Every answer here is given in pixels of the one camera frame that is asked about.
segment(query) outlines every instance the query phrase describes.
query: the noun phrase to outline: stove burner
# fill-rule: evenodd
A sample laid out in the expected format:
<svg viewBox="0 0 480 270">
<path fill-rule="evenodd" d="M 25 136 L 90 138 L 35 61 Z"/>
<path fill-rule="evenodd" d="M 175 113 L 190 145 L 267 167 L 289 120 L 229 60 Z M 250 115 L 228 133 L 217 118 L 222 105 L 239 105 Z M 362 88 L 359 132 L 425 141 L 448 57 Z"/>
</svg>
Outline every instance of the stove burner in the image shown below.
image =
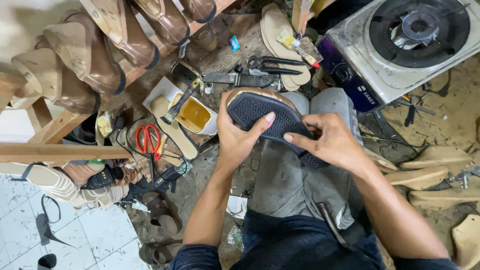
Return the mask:
<svg viewBox="0 0 480 270">
<path fill-rule="evenodd" d="M 431 15 L 413 11 L 403 19 L 402 30 L 411 39 L 424 40 L 432 38 L 439 28 Z"/>
<path fill-rule="evenodd" d="M 404 67 L 440 64 L 457 53 L 470 32 L 468 13 L 457 0 L 386 0 L 370 23 L 373 47 Z"/>
</svg>

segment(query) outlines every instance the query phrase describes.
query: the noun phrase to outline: leg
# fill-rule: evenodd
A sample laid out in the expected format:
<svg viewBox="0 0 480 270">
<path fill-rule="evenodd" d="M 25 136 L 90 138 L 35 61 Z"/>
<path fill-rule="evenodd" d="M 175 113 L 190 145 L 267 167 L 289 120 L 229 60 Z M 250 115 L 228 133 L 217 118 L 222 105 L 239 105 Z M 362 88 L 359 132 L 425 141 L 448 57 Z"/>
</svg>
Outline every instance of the leg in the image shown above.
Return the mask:
<svg viewBox="0 0 480 270">
<path fill-rule="evenodd" d="M 311 114 L 330 112 L 340 114 L 358 142 L 363 145 L 356 111 L 343 89 L 326 89 L 310 102 Z M 315 202 L 325 202 L 339 229 L 346 229 L 354 222 L 347 204 L 353 185 L 348 171 L 333 165 L 320 169 L 303 168 L 303 179 L 307 208 L 314 217 L 321 217 Z"/>
<path fill-rule="evenodd" d="M 285 96 L 299 112 L 308 113 L 309 103 L 303 95 L 290 92 Z M 300 160 L 288 146 L 266 140 L 248 208 L 274 217 L 312 216 L 306 209 L 304 196 Z"/>
</svg>

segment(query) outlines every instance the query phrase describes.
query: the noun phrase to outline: dark blue sleeve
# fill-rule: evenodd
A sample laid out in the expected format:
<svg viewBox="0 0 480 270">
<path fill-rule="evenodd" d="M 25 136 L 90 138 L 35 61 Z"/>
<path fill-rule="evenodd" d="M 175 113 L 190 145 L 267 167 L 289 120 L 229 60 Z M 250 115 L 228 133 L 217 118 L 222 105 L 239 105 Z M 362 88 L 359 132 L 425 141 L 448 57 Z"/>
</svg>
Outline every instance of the dark blue sleeve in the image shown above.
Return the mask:
<svg viewBox="0 0 480 270">
<path fill-rule="evenodd" d="M 185 245 L 168 265 L 169 270 L 221 270 L 218 249 L 211 245 Z"/>
<path fill-rule="evenodd" d="M 450 259 L 394 259 L 397 270 L 459 270 Z"/>
</svg>

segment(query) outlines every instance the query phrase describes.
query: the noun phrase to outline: person's left hand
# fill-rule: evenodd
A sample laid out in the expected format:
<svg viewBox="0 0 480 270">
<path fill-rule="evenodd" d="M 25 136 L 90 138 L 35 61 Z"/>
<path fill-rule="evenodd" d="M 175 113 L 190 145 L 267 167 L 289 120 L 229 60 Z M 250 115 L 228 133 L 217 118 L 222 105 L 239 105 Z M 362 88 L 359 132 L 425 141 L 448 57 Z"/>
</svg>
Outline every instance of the person's left hand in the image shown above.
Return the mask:
<svg viewBox="0 0 480 270">
<path fill-rule="evenodd" d="M 231 91 L 222 94 L 220 110 L 216 119 L 220 140 L 217 167 L 232 171 L 250 155 L 257 139 L 275 120 L 275 113 L 269 112 L 260 118 L 250 131 L 243 131 L 234 124 L 233 119 L 227 112 L 227 98 L 230 93 Z"/>
</svg>

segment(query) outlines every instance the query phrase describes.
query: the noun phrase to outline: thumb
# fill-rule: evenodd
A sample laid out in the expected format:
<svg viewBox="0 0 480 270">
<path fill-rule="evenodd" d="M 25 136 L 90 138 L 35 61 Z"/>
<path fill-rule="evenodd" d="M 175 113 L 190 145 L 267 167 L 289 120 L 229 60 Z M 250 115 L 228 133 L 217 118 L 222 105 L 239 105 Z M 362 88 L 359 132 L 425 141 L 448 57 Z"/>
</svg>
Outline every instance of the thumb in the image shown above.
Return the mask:
<svg viewBox="0 0 480 270">
<path fill-rule="evenodd" d="M 262 118 L 257 120 L 255 125 L 248 132 L 249 135 L 254 136 L 255 139 L 258 139 L 260 135 L 265 132 L 270 126 L 272 126 L 273 121 L 275 120 L 275 113 L 273 111 L 264 115 Z"/>
<path fill-rule="evenodd" d="M 300 135 L 298 133 L 285 133 L 283 134 L 283 138 L 289 142 L 292 143 L 300 148 L 303 148 L 310 153 L 315 153 L 317 149 L 317 141 L 311 140 L 303 135 Z"/>
</svg>

